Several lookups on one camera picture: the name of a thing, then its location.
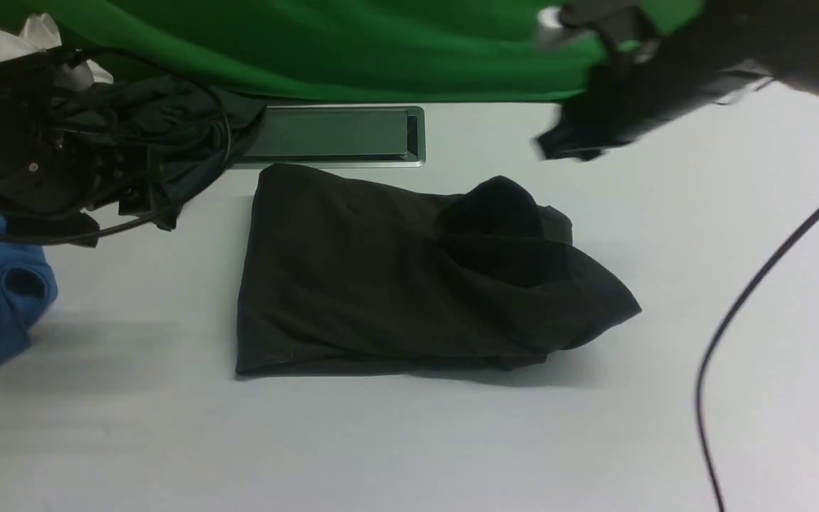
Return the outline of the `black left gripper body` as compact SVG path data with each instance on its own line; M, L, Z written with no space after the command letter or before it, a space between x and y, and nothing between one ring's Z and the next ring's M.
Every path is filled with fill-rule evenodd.
M86 214L113 203L121 216L143 217L168 204L161 189L162 155L149 145L111 145L65 135L62 163L80 178L79 191L61 217Z

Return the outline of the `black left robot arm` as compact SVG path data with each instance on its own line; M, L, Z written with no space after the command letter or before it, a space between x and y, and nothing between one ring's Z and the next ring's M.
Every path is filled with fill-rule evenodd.
M117 202L155 210L155 150L117 140L104 100L65 86L77 51L52 48L0 62L0 214L66 218Z

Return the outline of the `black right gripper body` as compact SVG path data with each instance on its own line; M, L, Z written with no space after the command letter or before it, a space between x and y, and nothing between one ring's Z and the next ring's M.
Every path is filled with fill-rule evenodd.
M562 101L555 126L534 142L546 160L598 158L721 97L722 77L719 65L663 43L648 62Z

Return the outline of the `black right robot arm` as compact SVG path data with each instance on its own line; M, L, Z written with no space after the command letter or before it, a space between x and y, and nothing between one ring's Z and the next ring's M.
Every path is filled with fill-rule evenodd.
M606 53L536 137L548 160L599 158L764 79L819 97L819 1L705 1L672 33L641 1L569 1L537 29L543 48L593 33Z

